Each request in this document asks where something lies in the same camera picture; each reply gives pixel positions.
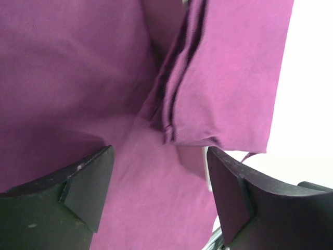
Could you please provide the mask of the stainless steel tray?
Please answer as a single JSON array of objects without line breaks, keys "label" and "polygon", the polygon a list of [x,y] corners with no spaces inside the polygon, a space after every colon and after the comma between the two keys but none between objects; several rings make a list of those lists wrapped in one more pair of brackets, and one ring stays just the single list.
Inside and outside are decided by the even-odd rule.
[{"label": "stainless steel tray", "polygon": [[202,147],[202,156],[203,156],[203,163],[204,163],[204,171],[205,171],[205,177],[206,177],[206,184],[208,187],[208,190],[212,192],[212,185],[210,180],[210,174],[209,174],[209,167],[208,167],[208,160],[207,160],[207,152],[208,152],[208,146]]}]

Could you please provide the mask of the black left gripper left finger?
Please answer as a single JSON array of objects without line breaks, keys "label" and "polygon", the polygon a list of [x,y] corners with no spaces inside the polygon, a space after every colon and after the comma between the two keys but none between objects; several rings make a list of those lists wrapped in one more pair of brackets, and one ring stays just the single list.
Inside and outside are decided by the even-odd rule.
[{"label": "black left gripper left finger", "polygon": [[89,249],[103,213],[114,149],[1,193],[1,249]]}]

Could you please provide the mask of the purple cloth mat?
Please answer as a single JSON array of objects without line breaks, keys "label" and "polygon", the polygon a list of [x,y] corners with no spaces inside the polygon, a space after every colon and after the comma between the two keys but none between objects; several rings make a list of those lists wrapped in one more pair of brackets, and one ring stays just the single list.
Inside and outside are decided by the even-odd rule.
[{"label": "purple cloth mat", "polygon": [[92,249],[201,249],[179,146],[263,153],[293,1],[1,1],[1,190],[112,145]]}]

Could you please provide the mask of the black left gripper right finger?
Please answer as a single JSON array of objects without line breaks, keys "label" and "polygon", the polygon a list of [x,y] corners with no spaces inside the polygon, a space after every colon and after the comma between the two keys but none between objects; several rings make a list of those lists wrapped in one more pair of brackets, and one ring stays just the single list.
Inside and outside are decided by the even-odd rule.
[{"label": "black left gripper right finger", "polygon": [[212,191],[229,249],[332,249],[332,189],[292,185],[209,147]]}]

